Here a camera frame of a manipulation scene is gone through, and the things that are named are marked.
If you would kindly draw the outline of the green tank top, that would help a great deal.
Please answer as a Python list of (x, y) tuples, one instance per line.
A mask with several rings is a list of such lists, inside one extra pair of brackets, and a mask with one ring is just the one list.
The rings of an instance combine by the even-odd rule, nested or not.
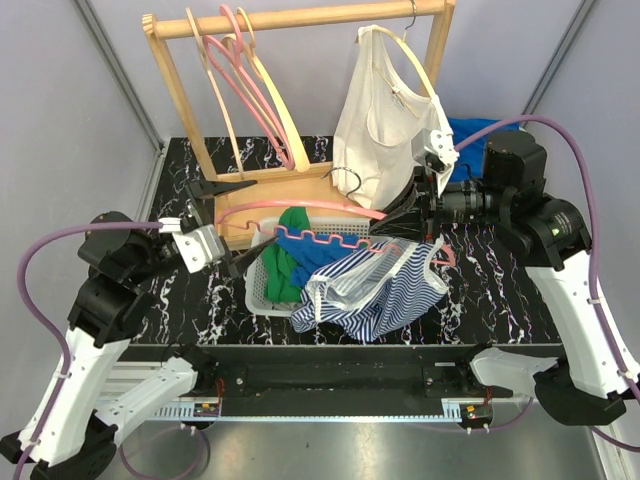
[(298, 275), (301, 263), (297, 255), (301, 252), (302, 241), (289, 238), (310, 227), (304, 207), (290, 207), (279, 218), (279, 225), (285, 229), (276, 230), (276, 240), (262, 253), (267, 282), (265, 298), (274, 303), (298, 303), (301, 301), (301, 280)]

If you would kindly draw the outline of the blue tank top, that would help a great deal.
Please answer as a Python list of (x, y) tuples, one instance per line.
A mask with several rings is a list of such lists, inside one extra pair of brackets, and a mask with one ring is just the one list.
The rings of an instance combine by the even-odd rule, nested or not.
[(340, 238), (329, 240), (327, 234), (302, 234), (300, 230), (289, 227), (276, 230), (276, 244), (296, 265), (293, 267), (291, 284), (303, 288), (311, 276), (320, 268), (340, 260), (354, 252), (347, 245), (357, 245), (357, 235), (339, 233)]

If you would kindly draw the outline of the blue white striped top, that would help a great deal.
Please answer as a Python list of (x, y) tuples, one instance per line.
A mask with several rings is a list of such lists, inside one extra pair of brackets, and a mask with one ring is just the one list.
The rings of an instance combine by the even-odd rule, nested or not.
[(411, 324), (449, 291), (431, 268), (443, 246), (443, 238), (393, 239), (376, 243), (376, 253), (359, 250), (318, 269), (291, 314), (293, 329), (304, 333), (332, 324), (368, 343)]

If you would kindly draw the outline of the white tank top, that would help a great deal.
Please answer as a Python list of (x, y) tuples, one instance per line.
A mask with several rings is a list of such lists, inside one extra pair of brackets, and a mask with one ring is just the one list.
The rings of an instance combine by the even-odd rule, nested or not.
[(359, 53), (333, 138), (332, 182), (362, 207), (383, 210), (413, 178), (418, 165), (411, 155), (413, 137), (422, 129), (453, 130), (447, 117), (443, 124), (429, 114), (416, 119), (391, 101), (374, 78), (368, 35), (360, 46), (360, 29)]

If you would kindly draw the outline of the pink plastic hanger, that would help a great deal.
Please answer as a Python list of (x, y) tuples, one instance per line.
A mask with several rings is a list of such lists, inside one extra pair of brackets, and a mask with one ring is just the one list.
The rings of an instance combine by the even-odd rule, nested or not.
[(189, 21), (194, 32), (194, 38), (196, 39), (196, 43), (198, 44), (203, 68), (207, 72), (211, 86), (214, 90), (214, 93), (216, 94), (220, 111), (222, 112), (223, 120), (229, 133), (232, 150), (235, 155), (236, 166), (238, 167), (239, 172), (243, 173), (244, 167), (242, 166), (239, 147), (236, 141), (236, 134), (234, 133), (231, 117), (220, 93), (218, 84), (216, 83), (214, 77), (215, 73), (219, 73), (222, 78), (226, 80), (226, 82), (236, 92), (238, 97), (243, 101), (248, 111), (257, 120), (263, 131), (266, 133), (267, 139), (274, 148), (276, 156), (280, 159), (282, 165), (288, 170), (293, 170), (292, 164), (290, 164), (287, 159), (286, 149), (282, 141), (279, 139), (278, 132), (275, 131), (271, 126), (269, 118), (264, 113), (263, 109), (258, 105), (257, 100), (254, 98), (254, 94), (248, 88), (248, 84), (251, 80), (253, 80), (258, 89), (264, 95), (264, 98), (267, 101), (270, 101), (270, 97), (268, 92), (266, 91), (266, 87), (255, 76), (253, 69), (248, 65), (244, 56), (240, 57), (243, 63), (243, 68), (245, 70), (245, 73), (242, 75), (243, 78), (234, 68), (234, 51), (232, 50), (231, 44), (231, 42), (235, 41), (233, 30), (230, 34), (224, 36), (222, 39), (217, 39), (211, 35), (201, 36), (194, 20), (190, 19)]

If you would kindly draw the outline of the cream wooden hanger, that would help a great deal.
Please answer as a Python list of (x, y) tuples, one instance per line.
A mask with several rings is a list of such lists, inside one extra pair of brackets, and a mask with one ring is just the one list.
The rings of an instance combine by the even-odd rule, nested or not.
[(237, 13), (234, 14), (226, 4), (220, 7), (220, 13), (229, 21), (235, 35), (235, 41), (231, 42), (232, 50), (234, 51), (234, 68), (241, 76), (245, 73), (240, 59), (241, 56), (244, 56), (248, 65), (253, 69), (255, 76), (266, 87), (270, 101), (264, 98), (255, 82), (251, 80), (251, 77), (249, 77), (251, 81), (248, 84), (248, 88), (269, 118), (273, 129), (278, 132), (279, 139), (286, 149), (287, 159), (292, 164), (292, 168), (300, 173), (307, 172), (310, 168), (308, 155), (284, 99), (256, 53), (255, 34), (248, 14), (241, 7), (238, 7)]

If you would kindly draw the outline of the grey tank top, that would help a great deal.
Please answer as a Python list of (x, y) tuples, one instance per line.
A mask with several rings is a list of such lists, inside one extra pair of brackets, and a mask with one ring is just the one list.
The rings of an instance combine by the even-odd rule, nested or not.
[(303, 302), (277, 302), (272, 304), (272, 314), (278, 317), (289, 317), (303, 306)]

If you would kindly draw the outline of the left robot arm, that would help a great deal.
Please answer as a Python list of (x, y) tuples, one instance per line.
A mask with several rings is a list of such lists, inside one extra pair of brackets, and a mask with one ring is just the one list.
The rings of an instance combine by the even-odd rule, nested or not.
[(145, 281), (184, 265), (197, 273), (220, 265), (239, 277), (258, 257), (251, 248), (233, 255), (217, 232), (207, 202), (249, 187), (249, 182), (196, 181), (188, 186), (178, 217), (136, 222), (117, 211), (46, 235), (23, 255), (17, 271), (20, 296), (34, 301), (26, 273), (33, 257), (52, 242), (75, 234), (84, 240), (78, 255), (89, 274), (68, 316), (55, 330), (61, 357), (38, 408), (21, 430), (1, 441), (1, 453), (20, 478), (25, 467), (35, 479), (94, 479), (111, 463), (124, 440), (169, 401), (187, 394), (222, 393), (217, 360), (193, 344), (180, 346), (157, 373), (99, 406), (101, 390), (154, 305)]

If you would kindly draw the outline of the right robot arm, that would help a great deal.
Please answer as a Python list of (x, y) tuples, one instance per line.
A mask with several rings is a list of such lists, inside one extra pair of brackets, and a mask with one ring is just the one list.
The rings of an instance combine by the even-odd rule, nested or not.
[(532, 357), (481, 343), (456, 359), (446, 380), (470, 397), (487, 387), (533, 397), (563, 425), (609, 425), (639, 391), (639, 364), (608, 317), (595, 223), (546, 193), (547, 153), (531, 134), (498, 129), (485, 139), (480, 178), (438, 194), (435, 158), (427, 155), (417, 186), (373, 230), (401, 235), (410, 211), (429, 238), (453, 224), (491, 225), (541, 294), (564, 353)]

